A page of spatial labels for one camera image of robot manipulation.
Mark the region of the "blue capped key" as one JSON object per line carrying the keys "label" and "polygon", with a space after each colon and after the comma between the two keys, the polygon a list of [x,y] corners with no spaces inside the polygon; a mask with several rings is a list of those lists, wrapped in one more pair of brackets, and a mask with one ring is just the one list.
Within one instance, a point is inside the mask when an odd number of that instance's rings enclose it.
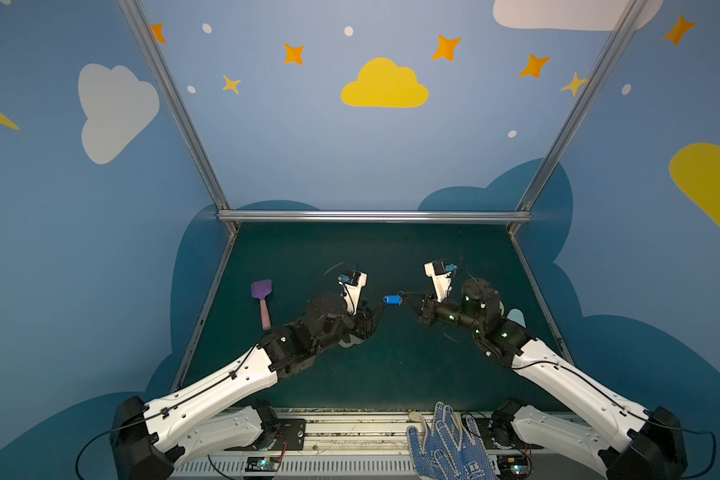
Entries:
{"label": "blue capped key", "polygon": [[400,295],[385,295],[383,297],[383,302],[385,305],[401,305],[403,303],[403,299]]}

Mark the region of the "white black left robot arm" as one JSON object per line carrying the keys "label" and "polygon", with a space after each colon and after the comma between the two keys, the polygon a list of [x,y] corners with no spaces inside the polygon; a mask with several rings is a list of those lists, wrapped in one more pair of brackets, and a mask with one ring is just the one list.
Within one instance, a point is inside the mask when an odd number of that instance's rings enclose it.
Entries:
{"label": "white black left robot arm", "polygon": [[335,345],[362,343],[383,311],[364,299],[324,294],[309,301],[300,318],[265,332],[238,359],[188,387],[148,402],[126,399],[107,433],[118,478],[167,479],[212,452],[269,445],[279,421],[268,403],[231,415],[223,410],[304,371]]}

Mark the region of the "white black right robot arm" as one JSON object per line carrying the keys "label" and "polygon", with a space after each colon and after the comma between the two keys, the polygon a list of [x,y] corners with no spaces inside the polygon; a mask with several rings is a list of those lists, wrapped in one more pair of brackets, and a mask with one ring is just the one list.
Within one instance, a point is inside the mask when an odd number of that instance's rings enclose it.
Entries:
{"label": "white black right robot arm", "polygon": [[434,291],[416,312],[422,324],[441,322],[470,332],[489,359],[536,384],[573,413],[573,422],[516,399],[490,417],[483,437],[494,446],[538,446],[584,465],[606,479],[679,479],[688,459],[679,419],[663,407],[647,410],[603,386],[555,353],[502,310],[500,294],[470,278],[457,302],[451,272],[428,273]]}

